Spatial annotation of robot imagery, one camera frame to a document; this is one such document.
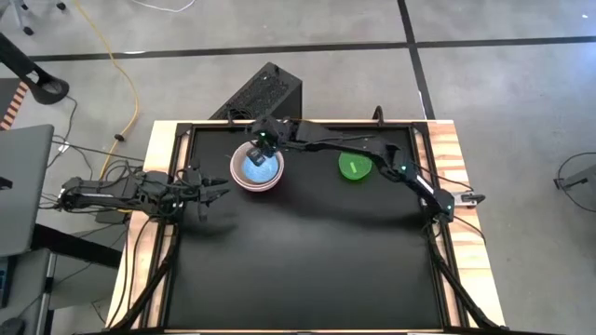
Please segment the gray floor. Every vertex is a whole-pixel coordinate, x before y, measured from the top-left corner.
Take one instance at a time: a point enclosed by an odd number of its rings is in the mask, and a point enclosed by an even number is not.
[[[152,4],[181,7],[184,1]],[[407,5],[418,41],[596,34],[590,0]],[[0,20],[0,31],[30,55],[103,52],[75,7],[67,6],[72,10],[60,13],[48,2],[31,3],[32,37],[19,31],[11,15]],[[394,0],[196,0],[181,14],[125,0],[87,0],[83,6],[114,51],[122,52],[405,40]],[[420,56],[435,114],[455,120],[468,174],[488,197],[480,207],[481,223],[508,325],[593,333],[595,214],[571,204],[552,178],[567,156],[594,151],[596,44],[421,49]],[[369,118],[377,104],[387,117],[423,117],[406,49],[123,60],[139,89],[142,116],[119,152],[143,157],[157,119],[209,117],[267,61],[304,80],[305,117]],[[107,60],[39,65],[67,80],[79,101],[71,141],[108,148],[132,113],[124,78]],[[0,69],[0,77],[11,75]],[[67,100],[41,106],[28,95],[15,127],[51,123],[63,134],[71,108]],[[103,157],[89,158],[97,175]],[[596,157],[578,160],[568,170],[594,162]],[[78,153],[69,152],[48,171],[45,190],[55,193],[77,174],[87,176],[88,170]],[[596,208],[585,190],[574,196]],[[56,212],[40,213],[39,221],[71,233],[99,227],[89,216]],[[109,244],[118,234],[106,231],[97,238]],[[80,266],[61,260],[58,277]],[[102,287],[92,287],[91,278],[101,278]],[[97,267],[69,281],[53,301],[78,306],[60,309],[54,333],[99,330],[88,302],[106,306],[114,280],[113,271]]]

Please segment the pink bowl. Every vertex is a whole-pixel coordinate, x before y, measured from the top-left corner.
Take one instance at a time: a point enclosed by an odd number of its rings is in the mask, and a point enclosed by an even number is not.
[[[244,172],[242,172],[242,164],[244,163],[244,159],[246,158],[246,152],[252,148],[252,144],[248,141],[240,145],[232,155],[232,159],[230,159],[230,173],[232,174],[232,178],[234,181],[240,185],[243,189],[249,190],[252,192],[263,192],[271,189],[275,186],[279,179],[281,178],[281,174],[283,173],[283,155],[280,152],[276,152],[276,158],[278,159],[279,169],[278,173],[271,181],[267,182],[254,182],[250,179],[246,178]]]

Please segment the yellow cable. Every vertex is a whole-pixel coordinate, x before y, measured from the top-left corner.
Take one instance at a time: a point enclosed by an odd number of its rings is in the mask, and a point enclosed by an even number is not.
[[[132,83],[132,79],[130,79],[129,75],[124,71],[124,69],[122,69],[120,67],[118,62],[115,60],[114,55],[112,55],[112,49],[110,48],[110,45],[108,44],[108,42],[105,40],[105,37],[103,37],[102,32],[100,32],[100,30],[97,28],[95,23],[93,23],[93,21],[89,17],[89,15],[87,15],[85,10],[81,7],[81,3],[78,0],[73,0],[73,1],[74,1],[74,5],[76,6],[76,9],[78,9],[78,11],[81,13],[81,15],[83,15],[83,18],[85,18],[87,23],[91,26],[91,28],[93,28],[93,30],[95,31],[95,34],[97,36],[99,36],[100,39],[102,40],[103,46],[108,51],[108,55],[110,55],[110,60],[112,61],[112,64],[114,65],[114,67],[116,67],[116,69],[118,69],[118,71],[120,71],[120,73],[122,73],[129,81],[130,89],[132,89],[132,94],[134,95],[134,115],[132,116],[132,118],[130,118],[130,121],[127,124],[127,126],[124,127],[124,129],[122,129],[122,131],[120,131],[120,135],[124,136],[127,133],[127,131],[129,131],[130,127],[132,127],[132,125],[137,120],[137,118],[139,117],[139,93],[137,93],[137,88],[135,88],[134,84]],[[114,141],[114,144],[112,144],[112,148],[109,151],[110,154],[112,154],[114,152],[115,147],[117,145],[118,145],[118,140]],[[102,171],[100,172],[100,179],[103,178],[103,174],[105,174],[105,169],[107,168],[108,164],[110,163],[111,157],[112,156],[108,155],[105,158],[105,162],[103,162]]]

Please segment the metal clamp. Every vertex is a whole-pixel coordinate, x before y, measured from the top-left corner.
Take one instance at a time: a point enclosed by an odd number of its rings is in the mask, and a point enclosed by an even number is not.
[[[473,191],[451,192],[451,195],[454,197],[456,207],[475,208],[486,199],[484,194],[476,194]]]

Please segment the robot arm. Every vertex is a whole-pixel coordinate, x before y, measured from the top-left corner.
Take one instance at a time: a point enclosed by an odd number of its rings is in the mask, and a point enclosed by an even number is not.
[[[432,217],[441,215],[447,222],[454,219],[454,197],[441,188],[431,186],[399,146],[380,137],[350,136],[328,130],[314,122],[279,121],[273,116],[262,116],[255,120],[251,133],[256,136],[257,141],[254,148],[247,152],[247,156],[256,166],[284,148],[303,152],[329,149],[361,154],[370,158],[385,178],[405,183],[423,198]]]
[[[197,202],[199,220],[206,219],[207,207],[227,189],[211,190],[224,184],[224,179],[201,176],[198,168],[182,171],[182,177],[172,180],[165,172],[133,171],[116,181],[83,181],[71,178],[63,184],[55,209],[71,211],[89,207],[140,210],[150,217],[176,219],[179,208],[187,202]]]

